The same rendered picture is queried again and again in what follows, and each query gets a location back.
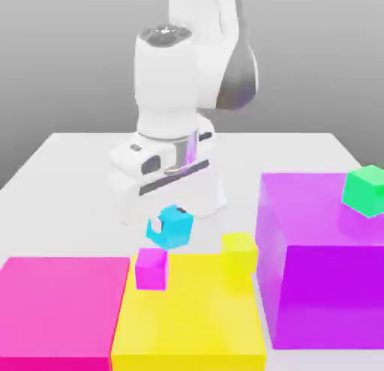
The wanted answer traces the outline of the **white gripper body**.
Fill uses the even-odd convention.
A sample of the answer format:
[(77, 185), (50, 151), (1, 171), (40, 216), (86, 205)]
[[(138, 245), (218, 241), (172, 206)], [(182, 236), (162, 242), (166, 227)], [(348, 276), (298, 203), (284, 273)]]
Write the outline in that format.
[(204, 160), (176, 175), (139, 186), (132, 184), (124, 195), (121, 221), (144, 223), (165, 208), (176, 205), (198, 218), (206, 218), (225, 206), (222, 180), (217, 167)]

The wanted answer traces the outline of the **small cyan cube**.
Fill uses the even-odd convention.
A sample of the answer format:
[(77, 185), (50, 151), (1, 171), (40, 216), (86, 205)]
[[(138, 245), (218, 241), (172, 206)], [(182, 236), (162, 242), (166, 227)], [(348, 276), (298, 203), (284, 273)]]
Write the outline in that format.
[(158, 218), (161, 220), (161, 233), (152, 230), (151, 220), (147, 223), (146, 237), (163, 250), (186, 245), (191, 236), (194, 216), (177, 210), (179, 206), (164, 208)]

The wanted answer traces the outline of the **small magenta cube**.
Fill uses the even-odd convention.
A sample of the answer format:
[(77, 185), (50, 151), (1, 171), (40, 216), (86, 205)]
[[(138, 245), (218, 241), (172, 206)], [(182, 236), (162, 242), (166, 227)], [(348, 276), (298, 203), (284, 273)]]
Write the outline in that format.
[(138, 290), (165, 291), (169, 275), (168, 252), (161, 248), (140, 248), (135, 261)]

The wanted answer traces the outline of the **small yellow cube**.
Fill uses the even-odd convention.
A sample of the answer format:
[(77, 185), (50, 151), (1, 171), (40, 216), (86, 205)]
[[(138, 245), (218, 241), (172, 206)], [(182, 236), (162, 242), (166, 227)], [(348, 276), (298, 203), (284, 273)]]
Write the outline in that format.
[(253, 274), (257, 269), (258, 248), (249, 232), (221, 236), (220, 259), (223, 269), (231, 275)]

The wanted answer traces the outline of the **small green cube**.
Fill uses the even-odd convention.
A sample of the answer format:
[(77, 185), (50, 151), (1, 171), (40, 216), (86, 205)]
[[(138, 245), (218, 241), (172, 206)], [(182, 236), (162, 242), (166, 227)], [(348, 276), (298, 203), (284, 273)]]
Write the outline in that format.
[(384, 214), (384, 169), (369, 165), (348, 172), (342, 203), (368, 218)]

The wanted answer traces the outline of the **large yellow box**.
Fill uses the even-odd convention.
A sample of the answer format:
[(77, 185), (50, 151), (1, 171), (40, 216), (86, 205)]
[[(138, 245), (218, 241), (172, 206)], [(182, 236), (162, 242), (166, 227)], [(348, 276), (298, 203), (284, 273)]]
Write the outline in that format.
[(250, 274), (227, 276), (217, 254), (172, 254), (164, 291), (136, 288), (130, 268), (112, 371), (265, 371)]

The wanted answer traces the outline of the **large pink box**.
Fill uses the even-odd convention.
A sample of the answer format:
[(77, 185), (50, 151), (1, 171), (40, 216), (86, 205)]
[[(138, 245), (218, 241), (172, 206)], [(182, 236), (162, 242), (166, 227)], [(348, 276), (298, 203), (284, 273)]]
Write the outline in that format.
[(0, 371), (112, 371), (126, 257), (10, 257), (0, 269)]

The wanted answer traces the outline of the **large purple box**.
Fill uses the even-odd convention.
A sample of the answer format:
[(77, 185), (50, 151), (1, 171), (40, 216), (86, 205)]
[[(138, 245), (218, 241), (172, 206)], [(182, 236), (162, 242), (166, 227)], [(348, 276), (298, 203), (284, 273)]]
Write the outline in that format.
[(265, 173), (257, 280), (275, 349), (384, 349), (384, 215), (341, 201), (342, 173)]

